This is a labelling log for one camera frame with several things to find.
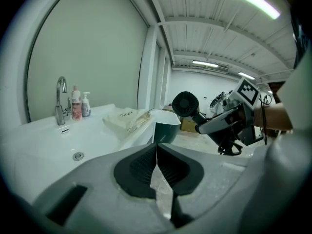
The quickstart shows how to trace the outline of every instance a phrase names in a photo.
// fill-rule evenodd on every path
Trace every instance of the sink drain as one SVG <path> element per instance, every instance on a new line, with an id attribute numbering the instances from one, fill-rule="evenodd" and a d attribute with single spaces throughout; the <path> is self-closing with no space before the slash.
<path id="1" fill-rule="evenodd" d="M 81 153 L 81 152 L 75 153 L 75 154 L 73 155 L 73 160 L 74 160 L 74 161 L 82 160 L 82 158 L 83 158 L 83 153 Z"/>

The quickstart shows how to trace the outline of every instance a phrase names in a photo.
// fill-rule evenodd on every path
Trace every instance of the towel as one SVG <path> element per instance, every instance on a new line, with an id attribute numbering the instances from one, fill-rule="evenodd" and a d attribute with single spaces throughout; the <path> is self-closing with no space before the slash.
<path id="1" fill-rule="evenodd" d="M 103 117 L 103 122 L 117 125 L 118 127 L 126 129 L 127 132 L 132 133 L 150 117 L 151 114 L 148 110 L 136 110 L 127 107 Z"/>

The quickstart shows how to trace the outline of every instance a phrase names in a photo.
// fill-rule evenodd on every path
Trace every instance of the lotion bottle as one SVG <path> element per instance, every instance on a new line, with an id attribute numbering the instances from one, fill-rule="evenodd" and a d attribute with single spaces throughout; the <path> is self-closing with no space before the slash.
<path id="1" fill-rule="evenodd" d="M 74 90 L 72 92 L 72 119 L 73 120 L 82 119 L 81 97 L 77 85 L 74 86 Z"/>
<path id="2" fill-rule="evenodd" d="M 83 93 L 83 99 L 82 99 L 82 117 L 89 117 L 91 114 L 91 108 L 89 104 L 89 100 L 87 99 L 87 95 L 89 92 Z"/>

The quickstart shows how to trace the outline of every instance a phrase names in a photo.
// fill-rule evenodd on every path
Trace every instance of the sink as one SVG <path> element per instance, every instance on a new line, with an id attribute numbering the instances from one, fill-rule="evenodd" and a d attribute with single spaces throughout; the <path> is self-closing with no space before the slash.
<path id="1" fill-rule="evenodd" d="M 146 144 L 154 134 L 154 118 L 131 134 L 115 131 L 102 118 L 120 110 L 114 104 L 92 108 L 81 121 L 65 118 L 58 126 L 49 117 L 1 133 L 1 173 L 8 188 L 30 204 L 52 183 L 95 157 Z M 81 160 L 73 155 L 83 153 Z"/>

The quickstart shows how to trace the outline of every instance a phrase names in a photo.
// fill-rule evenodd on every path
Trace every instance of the chrome faucet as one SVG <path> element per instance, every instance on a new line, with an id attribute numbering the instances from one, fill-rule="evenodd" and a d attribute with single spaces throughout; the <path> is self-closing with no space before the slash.
<path id="1" fill-rule="evenodd" d="M 58 82 L 57 82 L 57 105 L 55 106 L 56 119 L 57 119 L 57 123 L 59 126 L 65 124 L 65 120 L 64 120 L 63 115 L 68 115 L 68 113 L 71 112 L 70 98 L 68 98 L 68 108 L 63 110 L 62 105 L 60 104 L 60 89 L 61 88 L 62 88 L 62 93 L 67 93 L 66 79 L 63 76 L 58 78 Z"/>

